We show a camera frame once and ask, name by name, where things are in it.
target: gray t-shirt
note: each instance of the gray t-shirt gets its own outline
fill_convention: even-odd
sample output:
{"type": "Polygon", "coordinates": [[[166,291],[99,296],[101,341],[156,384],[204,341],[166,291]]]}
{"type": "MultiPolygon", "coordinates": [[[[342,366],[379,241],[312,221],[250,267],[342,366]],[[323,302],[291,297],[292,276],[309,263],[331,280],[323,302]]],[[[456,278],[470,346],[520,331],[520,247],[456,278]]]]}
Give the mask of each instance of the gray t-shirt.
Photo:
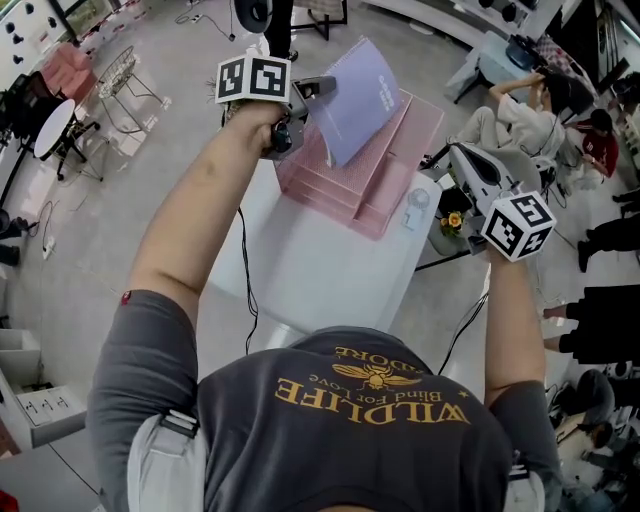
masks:
{"type": "Polygon", "coordinates": [[[195,415],[203,429],[207,512],[339,504],[498,511],[513,449],[557,499],[559,463],[540,383],[513,386],[488,410],[396,338],[356,328],[251,354],[200,383],[197,369],[193,328],[177,304],[147,291],[123,299],[87,415],[108,511],[128,510],[137,429],[169,409],[195,415]]]}

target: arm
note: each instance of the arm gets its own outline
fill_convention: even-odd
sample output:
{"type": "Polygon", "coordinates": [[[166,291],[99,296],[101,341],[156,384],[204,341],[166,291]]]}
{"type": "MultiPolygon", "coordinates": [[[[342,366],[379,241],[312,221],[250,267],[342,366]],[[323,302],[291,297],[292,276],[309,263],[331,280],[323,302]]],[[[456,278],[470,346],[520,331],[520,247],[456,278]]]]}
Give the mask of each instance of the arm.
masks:
{"type": "Polygon", "coordinates": [[[529,76],[523,78],[522,80],[512,80],[510,82],[504,82],[502,84],[494,85],[491,89],[489,89],[489,94],[499,103],[502,99],[502,96],[504,96],[505,94],[509,94],[511,91],[515,91],[516,89],[522,89],[523,87],[537,85],[542,81],[544,81],[543,75],[541,75],[540,73],[531,73],[529,76]]]}
{"type": "Polygon", "coordinates": [[[130,290],[175,301],[195,326],[198,300],[222,247],[270,127],[276,103],[243,107],[205,147],[149,224],[129,277],[130,290]]]}
{"type": "Polygon", "coordinates": [[[485,355],[485,404],[511,386],[544,382],[542,332],[524,262],[510,263],[489,247],[491,283],[485,355]]]}

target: round white table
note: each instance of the round white table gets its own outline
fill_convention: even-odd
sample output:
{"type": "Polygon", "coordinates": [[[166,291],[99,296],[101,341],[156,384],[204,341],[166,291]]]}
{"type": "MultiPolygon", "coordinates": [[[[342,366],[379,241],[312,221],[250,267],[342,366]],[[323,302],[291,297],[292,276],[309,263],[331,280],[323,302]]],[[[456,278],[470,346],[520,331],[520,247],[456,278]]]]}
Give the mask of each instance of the round white table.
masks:
{"type": "Polygon", "coordinates": [[[66,100],[51,113],[36,138],[36,144],[33,149],[34,156],[42,158],[58,144],[73,117],[75,109],[76,102],[66,100]]]}

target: pink stacked boxes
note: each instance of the pink stacked boxes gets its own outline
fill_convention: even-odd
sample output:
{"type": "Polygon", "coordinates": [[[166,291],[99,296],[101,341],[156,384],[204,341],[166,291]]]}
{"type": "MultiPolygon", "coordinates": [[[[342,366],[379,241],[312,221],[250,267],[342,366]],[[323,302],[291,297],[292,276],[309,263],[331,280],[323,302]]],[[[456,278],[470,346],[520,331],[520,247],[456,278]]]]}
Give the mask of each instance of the pink stacked boxes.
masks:
{"type": "Polygon", "coordinates": [[[381,238],[444,117],[434,105],[401,93],[396,114],[344,167],[327,165],[324,139],[308,125],[302,148],[276,168],[282,192],[369,238],[381,238]]]}

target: bag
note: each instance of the bag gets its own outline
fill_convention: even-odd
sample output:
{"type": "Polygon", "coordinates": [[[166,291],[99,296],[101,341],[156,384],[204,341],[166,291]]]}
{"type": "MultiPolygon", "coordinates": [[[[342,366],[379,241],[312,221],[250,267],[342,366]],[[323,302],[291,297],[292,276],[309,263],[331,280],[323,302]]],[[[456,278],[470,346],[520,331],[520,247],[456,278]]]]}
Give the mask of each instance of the bag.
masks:
{"type": "MultiPolygon", "coordinates": [[[[206,441],[194,418],[173,410],[148,418],[129,452],[129,512],[203,512],[206,463],[206,441]]],[[[514,466],[504,512],[543,512],[544,503],[540,477],[514,466]]]]}

